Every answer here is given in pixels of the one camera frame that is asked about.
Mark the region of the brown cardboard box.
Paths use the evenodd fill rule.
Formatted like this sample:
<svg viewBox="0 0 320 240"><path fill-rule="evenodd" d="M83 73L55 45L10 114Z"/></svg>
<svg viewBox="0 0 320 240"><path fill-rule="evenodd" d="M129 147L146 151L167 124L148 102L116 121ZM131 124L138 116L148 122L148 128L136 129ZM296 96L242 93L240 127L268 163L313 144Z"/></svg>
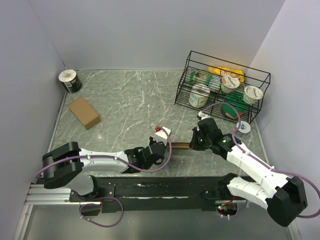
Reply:
<svg viewBox="0 0 320 240"><path fill-rule="evenodd" d="M83 97L79 97L68 104L68 108L77 117L86 130L89 130L101 121L98 113Z"/></svg>
<svg viewBox="0 0 320 240"><path fill-rule="evenodd" d="M172 142L171 146L173 149L189 149L190 144L188 142Z"/></svg>

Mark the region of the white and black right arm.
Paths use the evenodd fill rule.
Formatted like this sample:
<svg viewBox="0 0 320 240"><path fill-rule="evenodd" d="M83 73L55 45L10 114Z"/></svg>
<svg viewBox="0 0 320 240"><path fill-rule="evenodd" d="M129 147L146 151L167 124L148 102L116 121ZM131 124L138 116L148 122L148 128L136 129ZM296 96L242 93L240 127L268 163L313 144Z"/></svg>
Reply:
<svg viewBox="0 0 320 240"><path fill-rule="evenodd" d="M243 170L252 182L229 173L220 181L223 199L244 198L265 209L280 226L287 227L308 206L305 186L297 177L272 170L233 134L223 134L215 120L200 113L189 144L195 151L211 150L215 155Z"/></svg>

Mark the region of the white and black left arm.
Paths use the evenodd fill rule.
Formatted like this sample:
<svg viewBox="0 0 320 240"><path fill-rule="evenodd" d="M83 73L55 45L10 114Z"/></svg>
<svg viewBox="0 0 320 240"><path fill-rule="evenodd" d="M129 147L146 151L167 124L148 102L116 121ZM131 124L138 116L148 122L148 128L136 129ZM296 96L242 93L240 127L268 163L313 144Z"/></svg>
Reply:
<svg viewBox="0 0 320 240"><path fill-rule="evenodd" d="M75 190L87 201L94 201L99 188L88 172L107 171L134 174L160 165L165 158L167 137L151 136L147 147L135 147L120 152L97 152L80 148L71 141L42 156L45 189L62 187Z"/></svg>

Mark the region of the folded brown cardboard box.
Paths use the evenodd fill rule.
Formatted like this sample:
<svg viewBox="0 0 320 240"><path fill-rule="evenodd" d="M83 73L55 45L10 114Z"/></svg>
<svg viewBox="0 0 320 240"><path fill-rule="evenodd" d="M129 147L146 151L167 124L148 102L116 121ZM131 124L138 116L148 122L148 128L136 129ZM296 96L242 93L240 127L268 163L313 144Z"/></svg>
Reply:
<svg viewBox="0 0 320 240"><path fill-rule="evenodd" d="M98 113L83 97L79 97L68 104L68 108L77 117L86 130L89 130L101 121Z"/></svg>

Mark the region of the purple yogurt cup on table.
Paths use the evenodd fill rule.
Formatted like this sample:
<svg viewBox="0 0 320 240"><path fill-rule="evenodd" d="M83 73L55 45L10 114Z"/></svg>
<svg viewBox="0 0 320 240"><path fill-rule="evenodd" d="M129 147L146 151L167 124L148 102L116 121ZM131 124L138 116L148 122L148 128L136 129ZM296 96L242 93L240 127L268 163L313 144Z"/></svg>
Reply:
<svg viewBox="0 0 320 240"><path fill-rule="evenodd" d="M245 136L251 131L250 124L243 120L241 121L241 125L239 122L236 124L236 128L237 128L237 132L236 132L237 136Z"/></svg>

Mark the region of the white green cup lower shelf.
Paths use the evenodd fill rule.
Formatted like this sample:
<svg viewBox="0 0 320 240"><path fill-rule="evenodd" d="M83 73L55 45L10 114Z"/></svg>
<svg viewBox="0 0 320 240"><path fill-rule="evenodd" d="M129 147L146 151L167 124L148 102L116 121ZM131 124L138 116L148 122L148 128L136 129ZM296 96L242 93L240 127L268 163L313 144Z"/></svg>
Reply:
<svg viewBox="0 0 320 240"><path fill-rule="evenodd" d="M205 106L210 95L210 89L204 84L195 84L190 91L189 103L194 108Z"/></svg>

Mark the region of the green snack packet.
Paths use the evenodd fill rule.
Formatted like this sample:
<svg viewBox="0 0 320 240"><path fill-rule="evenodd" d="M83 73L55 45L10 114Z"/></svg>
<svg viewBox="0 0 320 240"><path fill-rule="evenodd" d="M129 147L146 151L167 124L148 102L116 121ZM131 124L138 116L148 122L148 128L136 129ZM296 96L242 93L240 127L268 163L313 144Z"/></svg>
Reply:
<svg viewBox="0 0 320 240"><path fill-rule="evenodd" d="M231 105L241 116L245 111L247 111L250 107L248 103L243 100L244 94L241 92L233 91L226 95L224 102ZM221 113L223 116L229 119L237 119L238 116L236 112L227 104L221 105Z"/></svg>

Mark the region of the yogurt cup upper middle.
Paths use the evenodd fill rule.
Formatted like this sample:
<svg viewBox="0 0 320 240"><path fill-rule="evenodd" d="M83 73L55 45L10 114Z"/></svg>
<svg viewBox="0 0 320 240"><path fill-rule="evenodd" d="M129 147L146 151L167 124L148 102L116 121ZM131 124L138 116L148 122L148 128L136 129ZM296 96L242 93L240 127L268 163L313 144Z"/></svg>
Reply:
<svg viewBox="0 0 320 240"><path fill-rule="evenodd" d="M220 88L224 93L230 94L239 86L240 80L238 78L232 77L229 74L222 76Z"/></svg>

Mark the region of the green white packet in rack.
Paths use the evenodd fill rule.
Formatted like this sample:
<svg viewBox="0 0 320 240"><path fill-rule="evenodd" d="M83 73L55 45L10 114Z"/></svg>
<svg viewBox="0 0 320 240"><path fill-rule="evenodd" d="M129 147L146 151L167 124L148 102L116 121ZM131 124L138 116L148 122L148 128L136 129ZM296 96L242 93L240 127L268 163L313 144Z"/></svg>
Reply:
<svg viewBox="0 0 320 240"><path fill-rule="evenodd" d="M221 78L215 74L205 73L202 71L192 71L189 75L189 83L203 84L209 88L210 91L217 91L220 87Z"/></svg>

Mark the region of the yogurt cup upper right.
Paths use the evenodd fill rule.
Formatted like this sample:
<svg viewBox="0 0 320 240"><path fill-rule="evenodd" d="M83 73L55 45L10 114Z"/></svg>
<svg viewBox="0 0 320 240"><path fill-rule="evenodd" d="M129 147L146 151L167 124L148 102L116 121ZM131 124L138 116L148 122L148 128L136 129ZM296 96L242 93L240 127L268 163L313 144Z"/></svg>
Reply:
<svg viewBox="0 0 320 240"><path fill-rule="evenodd" d="M256 86L248 85L244 88L243 101L249 105L257 103L263 96L262 90Z"/></svg>

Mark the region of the yellow snack bag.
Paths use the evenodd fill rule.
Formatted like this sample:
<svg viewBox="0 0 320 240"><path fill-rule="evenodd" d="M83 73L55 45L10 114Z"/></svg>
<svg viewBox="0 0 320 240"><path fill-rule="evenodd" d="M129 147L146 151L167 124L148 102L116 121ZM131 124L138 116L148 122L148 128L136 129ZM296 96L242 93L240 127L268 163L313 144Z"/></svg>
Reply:
<svg viewBox="0 0 320 240"><path fill-rule="evenodd" d="M245 82L245 74L240 69L227 68L227 67L208 67L208 71L212 74L216 74L219 76L230 75L233 78L237 78L241 84Z"/></svg>

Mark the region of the dark green noodle cup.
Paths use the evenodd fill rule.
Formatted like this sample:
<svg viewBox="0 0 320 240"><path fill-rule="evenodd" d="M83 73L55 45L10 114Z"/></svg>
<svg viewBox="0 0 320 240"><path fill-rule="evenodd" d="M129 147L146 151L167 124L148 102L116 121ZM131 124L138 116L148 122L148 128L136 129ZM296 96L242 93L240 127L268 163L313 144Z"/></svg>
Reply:
<svg viewBox="0 0 320 240"><path fill-rule="evenodd" d="M58 80L68 93L76 93L82 88L82 82L75 70L67 69L62 71L58 76Z"/></svg>

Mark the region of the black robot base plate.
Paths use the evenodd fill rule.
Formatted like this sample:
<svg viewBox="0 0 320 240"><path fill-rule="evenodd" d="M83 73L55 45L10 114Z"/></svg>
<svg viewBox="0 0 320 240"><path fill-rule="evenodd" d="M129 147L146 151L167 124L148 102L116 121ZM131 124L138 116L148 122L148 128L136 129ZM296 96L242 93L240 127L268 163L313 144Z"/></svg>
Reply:
<svg viewBox="0 0 320 240"><path fill-rule="evenodd" d="M98 191L79 197L72 191L72 203L97 203L102 213L117 211L202 210L215 211L219 203L241 201L233 197L226 176L193 177L98 177Z"/></svg>

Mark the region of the aluminium frame rail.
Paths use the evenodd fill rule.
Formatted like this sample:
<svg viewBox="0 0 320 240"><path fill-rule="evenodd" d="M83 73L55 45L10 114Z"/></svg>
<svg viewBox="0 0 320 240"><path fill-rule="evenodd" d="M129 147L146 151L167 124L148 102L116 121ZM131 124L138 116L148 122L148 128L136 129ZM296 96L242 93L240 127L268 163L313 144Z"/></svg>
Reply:
<svg viewBox="0 0 320 240"><path fill-rule="evenodd" d="M46 189L43 184L31 184L24 201L25 205L67 205L71 190L69 188Z"/></svg>

